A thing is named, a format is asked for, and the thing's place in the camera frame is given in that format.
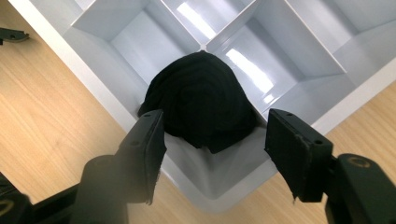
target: wooden floor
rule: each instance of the wooden floor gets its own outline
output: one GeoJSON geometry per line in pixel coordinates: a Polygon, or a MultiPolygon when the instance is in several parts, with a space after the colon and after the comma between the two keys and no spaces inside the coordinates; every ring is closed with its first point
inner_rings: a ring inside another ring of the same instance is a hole
{"type": "MultiPolygon", "coordinates": [[[[31,36],[0,46],[0,172],[37,203],[76,184],[85,162],[114,153],[125,132],[6,0],[0,27],[31,36]]],[[[393,83],[327,135],[334,154],[369,157],[396,183],[395,114],[393,83]]],[[[130,208],[134,223],[326,223],[324,203],[293,203],[280,175],[222,214],[196,209],[164,175],[152,206],[130,208]]]]}

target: white shelf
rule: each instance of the white shelf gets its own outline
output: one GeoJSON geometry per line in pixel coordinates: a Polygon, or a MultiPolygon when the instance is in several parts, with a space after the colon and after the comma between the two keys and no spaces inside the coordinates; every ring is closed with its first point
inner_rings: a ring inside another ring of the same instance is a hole
{"type": "MultiPolygon", "coordinates": [[[[275,107],[322,133],[396,79],[382,72],[396,64],[393,0],[9,1],[126,132],[156,74],[200,49],[230,65],[262,120],[275,107]]],[[[212,155],[166,135],[163,172],[221,212],[276,173],[264,142],[260,127],[212,155]]]]}

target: folded cloth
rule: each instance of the folded cloth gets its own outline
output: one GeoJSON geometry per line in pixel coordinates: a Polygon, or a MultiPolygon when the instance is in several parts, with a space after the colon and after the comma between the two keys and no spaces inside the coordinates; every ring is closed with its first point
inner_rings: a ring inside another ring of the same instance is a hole
{"type": "Polygon", "coordinates": [[[249,135],[256,115],[233,70],[200,51],[166,66],[150,83],[138,116],[162,109],[165,131],[218,153],[249,135]]]}

